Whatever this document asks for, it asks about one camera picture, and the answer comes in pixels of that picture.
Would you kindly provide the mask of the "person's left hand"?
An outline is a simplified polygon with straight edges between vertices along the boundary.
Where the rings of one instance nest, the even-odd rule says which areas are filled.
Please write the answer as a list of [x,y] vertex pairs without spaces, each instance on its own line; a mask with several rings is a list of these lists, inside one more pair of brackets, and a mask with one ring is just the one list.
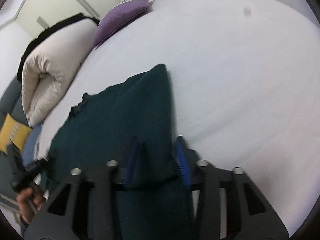
[[41,190],[39,185],[33,184],[30,187],[23,189],[17,195],[17,202],[22,219],[27,224],[30,224],[46,201],[44,192]]

